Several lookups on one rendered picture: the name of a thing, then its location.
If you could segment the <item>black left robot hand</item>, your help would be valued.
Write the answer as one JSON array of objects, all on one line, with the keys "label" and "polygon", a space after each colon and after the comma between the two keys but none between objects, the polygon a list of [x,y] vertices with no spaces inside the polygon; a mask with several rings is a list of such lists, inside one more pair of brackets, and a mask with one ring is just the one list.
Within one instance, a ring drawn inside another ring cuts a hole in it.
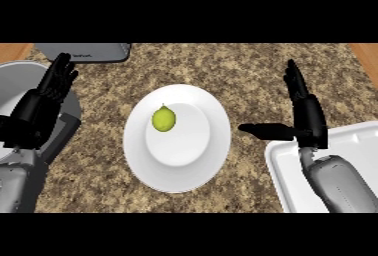
[{"label": "black left robot hand", "polygon": [[47,142],[77,76],[71,54],[61,53],[38,86],[24,94],[10,115],[0,115],[0,142],[4,148],[38,149]]}]

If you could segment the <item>grey round appliance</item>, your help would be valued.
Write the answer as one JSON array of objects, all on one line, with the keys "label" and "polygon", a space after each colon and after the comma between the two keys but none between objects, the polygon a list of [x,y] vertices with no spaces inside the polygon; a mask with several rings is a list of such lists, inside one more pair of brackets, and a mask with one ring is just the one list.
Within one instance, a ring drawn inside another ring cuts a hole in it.
[{"label": "grey round appliance", "polygon": [[[38,85],[46,70],[47,67],[34,61],[13,61],[0,64],[0,115],[10,115],[24,94]],[[74,91],[69,91],[50,138],[37,150],[37,154],[47,164],[53,162],[80,127],[80,118],[80,101]]]}]

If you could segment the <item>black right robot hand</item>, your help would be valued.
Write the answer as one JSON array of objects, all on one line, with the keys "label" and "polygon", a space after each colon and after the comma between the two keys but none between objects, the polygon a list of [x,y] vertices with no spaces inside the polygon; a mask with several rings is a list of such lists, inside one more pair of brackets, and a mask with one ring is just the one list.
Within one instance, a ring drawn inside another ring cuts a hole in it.
[{"label": "black right robot hand", "polygon": [[326,149],[328,126],[322,106],[316,95],[309,92],[304,77],[292,59],[288,60],[284,81],[292,103],[294,125],[244,123],[238,129],[253,134],[260,140],[297,140],[300,148]]}]

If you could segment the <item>white oval plate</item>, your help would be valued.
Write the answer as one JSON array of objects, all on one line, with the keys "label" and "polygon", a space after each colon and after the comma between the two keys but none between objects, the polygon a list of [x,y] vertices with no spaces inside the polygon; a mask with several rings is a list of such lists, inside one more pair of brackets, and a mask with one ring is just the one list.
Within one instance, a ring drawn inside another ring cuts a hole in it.
[{"label": "white oval plate", "polygon": [[[167,132],[152,126],[161,107],[176,114]],[[185,84],[158,88],[136,104],[124,127],[123,149],[134,176],[161,192],[196,189],[222,169],[230,139],[227,113],[210,92]]]}]

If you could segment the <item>green pear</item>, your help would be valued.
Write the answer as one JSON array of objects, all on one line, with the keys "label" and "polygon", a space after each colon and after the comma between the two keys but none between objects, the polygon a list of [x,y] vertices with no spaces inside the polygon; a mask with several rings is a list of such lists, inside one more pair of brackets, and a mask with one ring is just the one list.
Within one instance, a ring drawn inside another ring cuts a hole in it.
[{"label": "green pear", "polygon": [[171,130],[176,124],[176,113],[162,105],[152,115],[152,126],[160,132]]}]

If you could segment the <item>white square tray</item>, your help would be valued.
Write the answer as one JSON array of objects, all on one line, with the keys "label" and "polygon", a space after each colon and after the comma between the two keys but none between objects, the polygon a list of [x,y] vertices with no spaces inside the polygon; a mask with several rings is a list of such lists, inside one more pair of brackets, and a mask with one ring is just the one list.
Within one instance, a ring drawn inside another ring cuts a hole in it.
[{"label": "white square tray", "polygon": [[[285,213],[328,213],[307,183],[295,142],[273,141],[266,147],[266,163]],[[329,146],[313,159],[341,156],[354,166],[378,196],[378,121],[329,130]]]}]

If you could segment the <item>grey box appliance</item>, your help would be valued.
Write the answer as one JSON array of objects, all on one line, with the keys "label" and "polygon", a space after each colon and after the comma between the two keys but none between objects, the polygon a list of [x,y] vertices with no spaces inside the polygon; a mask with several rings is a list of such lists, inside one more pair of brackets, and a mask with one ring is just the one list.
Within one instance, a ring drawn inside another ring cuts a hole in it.
[{"label": "grey box appliance", "polygon": [[123,62],[130,55],[130,43],[37,43],[35,48],[49,60],[61,53],[71,54],[71,61],[78,63]]}]

